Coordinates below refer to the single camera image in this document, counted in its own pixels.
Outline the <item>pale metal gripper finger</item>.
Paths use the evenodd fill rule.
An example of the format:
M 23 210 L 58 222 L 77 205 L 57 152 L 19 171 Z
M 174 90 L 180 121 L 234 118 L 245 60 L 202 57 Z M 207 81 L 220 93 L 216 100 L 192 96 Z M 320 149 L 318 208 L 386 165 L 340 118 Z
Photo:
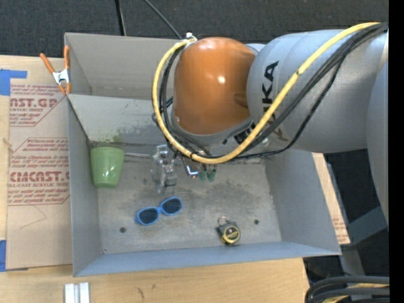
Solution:
M 177 184 L 177 173 L 174 164 L 165 165 L 163 172 L 163 192 L 165 195 L 173 195 Z
M 158 145 L 155 154 L 152 156 L 151 177 L 157 186 L 163 186 L 166 178 L 166 165 L 168 155 L 167 145 Z

